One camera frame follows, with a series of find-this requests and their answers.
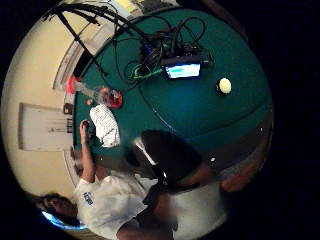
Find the light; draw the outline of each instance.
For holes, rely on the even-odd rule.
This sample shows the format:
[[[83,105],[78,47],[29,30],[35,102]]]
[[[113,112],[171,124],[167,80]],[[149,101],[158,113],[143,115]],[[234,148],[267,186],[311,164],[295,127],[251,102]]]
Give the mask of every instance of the light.
[[[63,222],[61,222],[59,219],[57,219],[56,217],[54,217],[53,215],[51,215],[50,213],[47,213],[45,211],[41,211],[42,215],[48,219],[53,225],[55,225],[56,227],[62,228],[62,229],[67,229],[67,230],[82,230],[82,229],[87,229],[87,226],[84,225],[83,223],[80,222],[80,226],[79,227],[75,227],[75,226],[69,226],[64,224]]]

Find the wall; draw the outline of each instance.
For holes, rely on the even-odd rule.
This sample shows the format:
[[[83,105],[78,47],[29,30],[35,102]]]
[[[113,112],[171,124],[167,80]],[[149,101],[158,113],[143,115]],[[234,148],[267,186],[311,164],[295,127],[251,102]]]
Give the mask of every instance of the wall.
[[[65,14],[79,33],[87,22]],[[90,25],[83,39],[96,30]],[[28,103],[62,109],[64,92],[52,90],[60,62],[73,41],[57,17],[38,21],[17,49],[10,64],[1,101],[1,127],[9,163],[21,187],[34,195],[58,191],[70,196],[73,184],[62,152],[34,152],[18,149],[19,104]]]

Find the person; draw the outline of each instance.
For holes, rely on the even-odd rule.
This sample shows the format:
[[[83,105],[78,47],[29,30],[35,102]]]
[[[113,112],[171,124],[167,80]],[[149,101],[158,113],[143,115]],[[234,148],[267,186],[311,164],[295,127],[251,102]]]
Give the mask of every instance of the person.
[[[133,175],[118,173],[106,176],[105,168],[93,162],[88,145],[87,127],[87,121],[80,123],[83,173],[74,190],[75,202],[57,193],[47,194],[42,196],[44,208],[67,224],[77,225],[79,219],[92,232],[107,239],[173,239],[171,226],[166,222],[166,218],[170,215],[168,194],[159,194],[156,203],[149,207],[144,201],[148,189],[144,189]],[[184,187],[204,183],[211,177],[209,168],[198,161],[196,153],[188,150],[185,143],[177,140],[176,136],[151,130],[143,132],[141,136],[140,143],[143,150],[146,150],[147,155],[151,155],[160,168],[167,172],[169,183],[178,183]],[[170,154],[171,150],[177,147],[178,149],[180,147],[181,151],[173,151],[174,153]],[[183,156],[189,156],[189,160],[195,158],[190,161],[191,164],[186,164],[187,167],[180,167],[181,171],[172,170],[164,160],[172,160],[174,157],[178,161],[183,161],[185,160]],[[148,217],[147,223],[143,221],[142,218]]]

